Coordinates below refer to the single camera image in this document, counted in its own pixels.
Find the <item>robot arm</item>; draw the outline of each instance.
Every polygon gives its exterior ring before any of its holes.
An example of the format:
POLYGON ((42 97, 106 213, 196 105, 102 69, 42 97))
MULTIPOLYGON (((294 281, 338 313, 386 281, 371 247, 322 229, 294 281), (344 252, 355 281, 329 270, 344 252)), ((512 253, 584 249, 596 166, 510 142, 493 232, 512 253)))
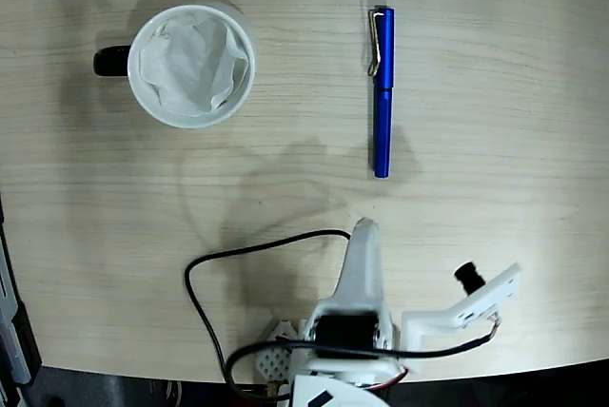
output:
MULTIPOLYGON (((512 265, 487 284, 472 263, 456 275, 469 296, 443 311, 404 312, 398 345, 383 297, 379 227, 362 219, 351 235, 334 294, 317 303, 300 337, 346 348, 421 351, 425 336, 458 333, 474 320, 493 320, 496 329, 501 322, 498 305, 518 290, 519 266, 512 265)), ((421 360, 348 359, 343 354, 296 349, 289 364, 291 385, 285 389, 291 390, 294 407, 339 403, 381 407, 386 404, 367 390, 405 374, 405 369, 420 372, 421 360)))

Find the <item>mug handle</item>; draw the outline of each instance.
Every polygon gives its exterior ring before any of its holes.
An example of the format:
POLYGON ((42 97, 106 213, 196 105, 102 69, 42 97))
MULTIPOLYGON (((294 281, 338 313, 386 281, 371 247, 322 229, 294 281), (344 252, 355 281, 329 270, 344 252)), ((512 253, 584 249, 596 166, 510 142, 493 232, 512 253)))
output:
POLYGON ((102 48, 93 56, 93 72, 104 77, 126 77, 131 46, 102 48))

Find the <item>mug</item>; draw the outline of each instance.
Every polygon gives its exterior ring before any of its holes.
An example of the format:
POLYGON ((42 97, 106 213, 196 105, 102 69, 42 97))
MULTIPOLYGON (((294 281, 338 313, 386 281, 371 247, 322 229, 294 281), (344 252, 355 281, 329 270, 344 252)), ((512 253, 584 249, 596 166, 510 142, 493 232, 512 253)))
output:
POLYGON ((159 122, 178 128, 203 128, 226 120, 244 103, 254 83, 256 55, 256 39, 253 28, 246 18, 236 9, 224 3, 205 2, 176 6, 159 12, 140 28, 130 46, 113 46, 98 50, 93 57, 93 70, 98 76, 127 76, 131 91, 137 102, 159 122), (217 109, 196 117, 189 117, 172 112, 161 105, 155 88, 144 81, 140 74, 140 52, 154 32, 165 22, 179 14, 196 11, 215 15, 233 29, 244 47, 249 66, 243 82, 233 90, 226 101, 217 109))

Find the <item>pen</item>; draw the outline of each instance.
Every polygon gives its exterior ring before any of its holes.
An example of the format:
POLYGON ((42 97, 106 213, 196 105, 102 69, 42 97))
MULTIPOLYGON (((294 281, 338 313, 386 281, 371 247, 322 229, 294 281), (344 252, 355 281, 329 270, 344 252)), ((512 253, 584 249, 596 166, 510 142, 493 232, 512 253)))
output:
POLYGON ((374 79, 374 175, 389 177, 391 149, 391 96, 393 92, 394 11, 369 12, 374 57, 368 74, 374 79))

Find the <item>pen cap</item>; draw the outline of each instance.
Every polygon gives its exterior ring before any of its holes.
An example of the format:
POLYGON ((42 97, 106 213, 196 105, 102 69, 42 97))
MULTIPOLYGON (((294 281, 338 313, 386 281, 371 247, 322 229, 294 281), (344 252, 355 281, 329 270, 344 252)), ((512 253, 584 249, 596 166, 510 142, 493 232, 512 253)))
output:
POLYGON ((377 12, 382 15, 376 18, 379 35, 379 52, 381 53, 376 85, 380 88, 393 88, 393 9, 378 8, 377 12))

